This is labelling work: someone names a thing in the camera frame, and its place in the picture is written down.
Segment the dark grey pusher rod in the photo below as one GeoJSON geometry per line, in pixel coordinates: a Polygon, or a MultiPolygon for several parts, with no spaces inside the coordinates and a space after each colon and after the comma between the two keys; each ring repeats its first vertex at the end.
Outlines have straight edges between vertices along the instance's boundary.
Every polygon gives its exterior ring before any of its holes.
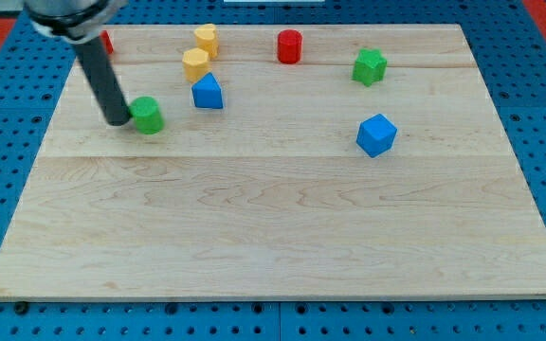
{"type": "Polygon", "coordinates": [[[117,76],[99,35],[73,45],[82,68],[107,124],[122,126],[130,121],[130,111],[117,76]]]}

